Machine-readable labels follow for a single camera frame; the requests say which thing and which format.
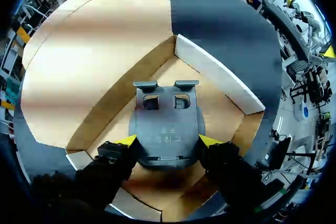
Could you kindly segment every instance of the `blue object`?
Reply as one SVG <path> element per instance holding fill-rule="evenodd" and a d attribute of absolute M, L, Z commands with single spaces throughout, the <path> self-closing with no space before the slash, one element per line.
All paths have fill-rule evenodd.
<path fill-rule="evenodd" d="M 308 108 L 307 107 L 305 107 L 303 109 L 303 113 L 304 113 L 305 117 L 308 117 Z"/>

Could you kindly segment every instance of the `cardboard flap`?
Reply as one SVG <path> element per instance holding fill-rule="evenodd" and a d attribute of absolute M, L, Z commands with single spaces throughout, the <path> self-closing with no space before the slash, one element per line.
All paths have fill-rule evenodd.
<path fill-rule="evenodd" d="M 67 147 L 85 123 L 76 150 L 89 147 L 134 96 L 132 81 L 149 79 L 165 62 L 151 64 L 144 57 L 171 36 L 169 0 L 91 0 L 62 19 L 35 54 L 23 83 L 22 111 L 36 141 Z M 97 105 L 118 83 L 102 103 L 117 106 Z"/>
<path fill-rule="evenodd" d="M 22 65 L 25 69 L 28 68 L 38 49 L 48 38 L 50 33 L 57 28 L 59 23 L 88 1 L 90 0 L 67 0 L 50 14 L 50 16 L 42 23 L 41 27 L 34 33 L 25 47 L 22 59 Z"/>

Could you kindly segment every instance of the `cable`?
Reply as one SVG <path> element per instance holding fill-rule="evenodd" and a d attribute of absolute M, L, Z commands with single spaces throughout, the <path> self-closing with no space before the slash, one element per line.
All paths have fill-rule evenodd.
<path fill-rule="evenodd" d="M 289 156 L 290 158 L 292 158 L 296 163 L 299 163 L 300 165 L 302 165 L 299 161 L 297 161 L 293 156 L 291 156 L 291 155 L 287 155 L 287 156 Z"/>
<path fill-rule="evenodd" d="M 280 173 L 284 178 L 285 178 L 285 180 L 290 184 L 290 182 L 289 182 L 289 180 L 286 178 L 286 176 L 284 175 L 284 174 L 282 174 L 282 173 Z"/>

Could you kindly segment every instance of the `floor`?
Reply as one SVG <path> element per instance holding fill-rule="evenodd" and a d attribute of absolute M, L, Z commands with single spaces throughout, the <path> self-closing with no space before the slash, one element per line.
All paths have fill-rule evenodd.
<path fill-rule="evenodd" d="M 300 99 L 301 97 L 295 98 L 296 104 L 300 102 Z M 278 113 L 273 124 L 273 129 L 277 130 L 280 135 L 291 136 L 293 142 L 305 136 L 315 136 L 315 124 L 319 116 L 319 111 L 317 108 L 313 107 L 313 104 L 309 101 L 309 97 L 307 97 L 306 105 L 308 107 L 309 113 L 308 119 L 306 121 L 299 122 L 294 115 L 295 104 L 292 103 L 291 98 L 285 98 L 284 96 L 281 96 Z M 309 165 L 308 159 L 306 160 L 306 162 L 304 162 L 304 165 Z M 300 171 L 302 171 L 302 167 L 295 167 L 291 170 L 291 172 Z M 289 183 L 286 179 L 292 182 L 295 177 L 295 175 L 290 174 L 282 175 L 281 173 L 273 173 L 266 174 L 264 176 L 264 180 L 269 182 L 277 178 L 285 183 L 285 187 L 287 187 L 289 186 Z"/>

